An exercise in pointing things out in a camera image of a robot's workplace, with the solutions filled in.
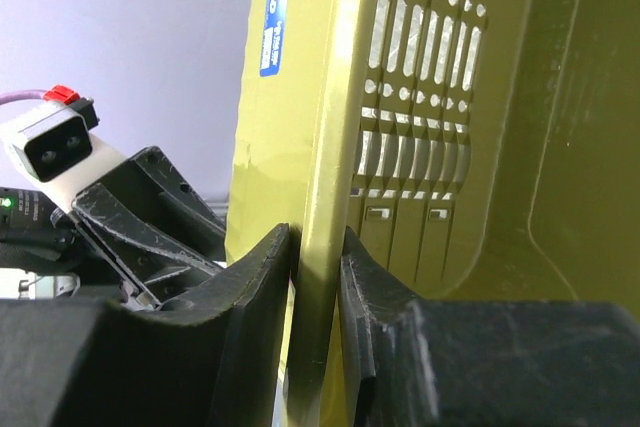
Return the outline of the olive green rectangular basket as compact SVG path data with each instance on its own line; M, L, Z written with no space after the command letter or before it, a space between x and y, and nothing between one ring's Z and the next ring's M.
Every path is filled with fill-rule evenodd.
M226 253L292 242L288 426L350 426L345 232L418 296L423 426L639 422L639 0L251 0Z

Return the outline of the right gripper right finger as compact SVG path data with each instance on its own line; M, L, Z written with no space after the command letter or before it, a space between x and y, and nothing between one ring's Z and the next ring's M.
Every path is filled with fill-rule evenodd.
M345 232L339 281L350 426L425 424L425 345L418 296Z

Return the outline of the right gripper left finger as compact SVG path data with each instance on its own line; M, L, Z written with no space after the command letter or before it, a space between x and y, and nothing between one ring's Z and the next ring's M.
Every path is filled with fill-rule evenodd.
M241 259L158 310L120 309L110 426L268 426L290 273L278 224Z

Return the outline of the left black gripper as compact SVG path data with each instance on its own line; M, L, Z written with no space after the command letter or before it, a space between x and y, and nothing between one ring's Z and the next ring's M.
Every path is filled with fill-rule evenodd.
M68 216L148 310L222 271L224 223L158 147L81 189Z

